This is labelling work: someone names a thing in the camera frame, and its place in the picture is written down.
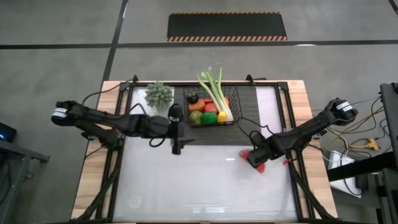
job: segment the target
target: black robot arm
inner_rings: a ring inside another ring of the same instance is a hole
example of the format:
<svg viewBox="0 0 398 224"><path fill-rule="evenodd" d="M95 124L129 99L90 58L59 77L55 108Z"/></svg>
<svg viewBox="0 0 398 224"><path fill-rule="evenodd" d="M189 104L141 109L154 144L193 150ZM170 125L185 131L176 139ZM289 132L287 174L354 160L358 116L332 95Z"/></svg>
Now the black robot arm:
<svg viewBox="0 0 398 224"><path fill-rule="evenodd" d="M181 107L174 104L169 109L169 117L148 116L146 114L115 115L85 107L76 101L57 102L51 120L59 126L75 126L84 131L84 136L96 136L101 144L112 147L118 142L119 133L130 137L173 139L173 154L181 154L184 142ZM110 126L104 129L97 124Z"/></svg>
<svg viewBox="0 0 398 224"><path fill-rule="evenodd" d="M273 134L265 138L261 133L254 133L251 142L254 149L248 155L253 167L288 154L291 150L300 151L311 141L313 135L330 125L345 126L355 120L358 111L346 100L339 98L328 103L325 109L306 123L285 133Z"/></svg>

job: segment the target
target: wire basket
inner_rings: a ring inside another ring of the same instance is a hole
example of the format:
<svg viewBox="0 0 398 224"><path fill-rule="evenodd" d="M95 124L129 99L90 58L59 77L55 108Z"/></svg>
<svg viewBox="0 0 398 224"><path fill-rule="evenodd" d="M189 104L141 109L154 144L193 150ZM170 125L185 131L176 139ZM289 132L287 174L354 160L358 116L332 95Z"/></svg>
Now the wire basket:
<svg viewBox="0 0 398 224"><path fill-rule="evenodd" d="M193 128L200 128L200 127L207 127L207 126L221 126L221 125L228 125L228 124L235 124L239 120L242 119L242 108L241 108L241 102L239 101L239 93L238 93L238 88L236 86L221 86L221 91L224 94L224 97L227 97L229 100L229 108L231 110L231 113L234 117L232 121L227 121L223 123L218 123L215 122L213 124L195 124L190 121L189 116L190 116L190 111L189 111L189 103L187 101L188 94L194 91L199 99L211 99L210 95L208 92L201 86L193 86L193 87L186 87L183 91L183 96L184 96L184 108L185 108L185 117L187 120L187 123L193 127Z"/></svg>

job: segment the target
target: green succulent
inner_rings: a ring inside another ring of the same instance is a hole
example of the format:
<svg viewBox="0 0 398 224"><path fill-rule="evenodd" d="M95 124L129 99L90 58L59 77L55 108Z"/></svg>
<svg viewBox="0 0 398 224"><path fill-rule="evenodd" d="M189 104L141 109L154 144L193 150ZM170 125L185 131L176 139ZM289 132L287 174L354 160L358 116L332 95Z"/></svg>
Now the green succulent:
<svg viewBox="0 0 398 224"><path fill-rule="evenodd" d="M172 89L160 82L149 84L145 93L147 94L145 96L147 105L157 110L168 108L173 100Z"/></svg>

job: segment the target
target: wooden table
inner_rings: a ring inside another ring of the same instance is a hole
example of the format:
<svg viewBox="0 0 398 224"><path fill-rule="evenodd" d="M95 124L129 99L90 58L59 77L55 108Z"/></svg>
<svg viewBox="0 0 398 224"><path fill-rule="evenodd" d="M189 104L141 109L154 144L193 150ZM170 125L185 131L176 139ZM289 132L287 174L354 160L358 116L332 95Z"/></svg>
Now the wooden table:
<svg viewBox="0 0 398 224"><path fill-rule="evenodd" d="M227 81L227 82L246 82L246 81ZM310 108L310 103L308 102L307 92L305 90L305 85L302 80L280 80L280 81L256 81L256 83L262 82L287 82L289 85L290 99L293 106L294 116L296 125L300 125L312 118L312 112ZM108 90L116 85L119 81L104 82L102 90ZM107 111L109 113L114 113L116 107L116 99L118 97L118 88L112 91L101 94L98 103L98 110ZM286 102L283 100L282 104L286 107ZM122 105L126 105L126 98L123 99ZM288 114L285 114L285 120L287 126L290 126L290 121ZM318 141L312 141L312 144L319 146ZM99 148L100 144L98 141L91 141L88 145L87 154ZM337 211L335 203L333 201L333 196L331 194L331 189L329 185L328 176L326 173L325 164L323 162L322 153L312 147L307 147L303 151L303 159L305 163L305 169L307 172L308 183L311 191L319 200L319 202L325 207L325 209L334 217L337 217ZM79 217L90 205L90 203L95 198L96 194L100 190L101 179L103 175L103 167L106 158L106 149L101 149L95 154L88 157L84 164L80 177L80 183L78 191L76 194L75 204L73 206L72 218ZM299 189L300 201L302 203L304 217L308 216L308 211L306 209L305 196L301 189ZM108 211L108 201L104 201L103 214Z"/></svg>

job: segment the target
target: yellow pepper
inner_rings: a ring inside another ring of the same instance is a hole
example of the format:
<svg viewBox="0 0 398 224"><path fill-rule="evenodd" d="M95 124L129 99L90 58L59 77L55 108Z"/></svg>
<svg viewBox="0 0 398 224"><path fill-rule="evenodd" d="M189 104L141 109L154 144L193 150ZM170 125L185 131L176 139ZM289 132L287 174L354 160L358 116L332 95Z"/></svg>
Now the yellow pepper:
<svg viewBox="0 0 398 224"><path fill-rule="evenodd" d="M219 122L219 123L224 123L224 122L226 122L226 113L225 113L224 111L221 111L221 112L218 114L217 122Z"/></svg>

